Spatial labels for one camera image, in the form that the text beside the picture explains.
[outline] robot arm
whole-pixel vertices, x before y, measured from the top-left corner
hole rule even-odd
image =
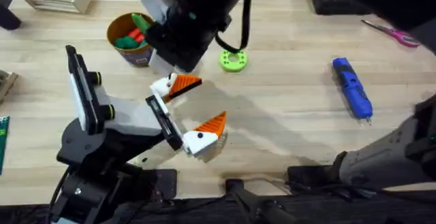
[[[146,41],[155,49],[149,64],[163,75],[175,67],[191,72],[214,38],[230,52],[238,52],[247,45],[251,0],[244,2],[239,48],[229,46],[218,36],[230,24],[229,12],[239,0],[141,1],[156,20],[146,33]]]

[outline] green object in cup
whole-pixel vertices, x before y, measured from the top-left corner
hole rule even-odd
[[[124,47],[128,50],[137,48],[139,46],[139,44],[137,43],[136,40],[134,40],[132,37],[123,37],[123,42],[124,42]]]
[[[139,46],[136,40],[134,40],[132,37],[129,36],[117,38],[114,44],[117,48],[124,49],[124,50],[132,50],[141,47]]]
[[[150,23],[148,23],[142,16],[138,14],[133,13],[131,15],[131,19],[143,34],[145,34],[147,29],[150,27]]]
[[[139,45],[139,47],[143,47],[147,44],[147,42],[145,42],[145,40],[142,40],[141,44]]]

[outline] wooden table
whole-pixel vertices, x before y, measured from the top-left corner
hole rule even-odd
[[[144,99],[160,77],[130,66],[106,41],[116,16],[145,12],[138,0],[94,0],[86,15],[35,11],[23,0],[13,0],[10,9],[23,25],[0,29],[1,69],[20,75],[0,106],[0,116],[11,116],[0,204],[47,203],[65,170],[56,161],[61,135],[76,117],[64,46],[75,46],[88,68],[102,73],[110,95]],[[223,34],[235,46],[241,11],[240,3]],[[283,179],[290,165],[331,163],[342,150],[392,131],[415,103],[434,93],[436,60],[423,47],[402,47],[361,18],[383,23],[375,16],[317,16],[308,0],[253,0],[247,68],[224,72],[213,42],[196,70],[204,84],[171,105],[187,129],[228,111],[225,144],[199,160],[163,142],[139,161],[148,157],[147,167],[177,169],[178,197],[220,195],[227,177],[251,180],[247,186],[255,193],[277,194],[256,179]],[[364,84],[373,126],[350,117],[330,66],[336,57],[347,57]]]

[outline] cup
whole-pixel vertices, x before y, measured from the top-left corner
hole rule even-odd
[[[121,54],[124,59],[135,67],[148,67],[153,49],[149,44],[132,50],[124,50],[115,46],[115,40],[119,37],[128,36],[130,32],[136,29],[136,25],[131,19],[132,14],[141,15],[148,23],[152,24],[153,19],[142,13],[132,12],[119,16],[113,20],[106,33],[108,41]]]

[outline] blue screwdriver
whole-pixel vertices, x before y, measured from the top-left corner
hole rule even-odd
[[[333,60],[333,69],[339,78],[342,86],[342,92],[347,98],[349,107],[357,119],[366,119],[371,125],[371,116],[373,115],[373,106],[369,101],[367,94],[363,90],[356,72],[349,64],[346,58],[337,58]]]

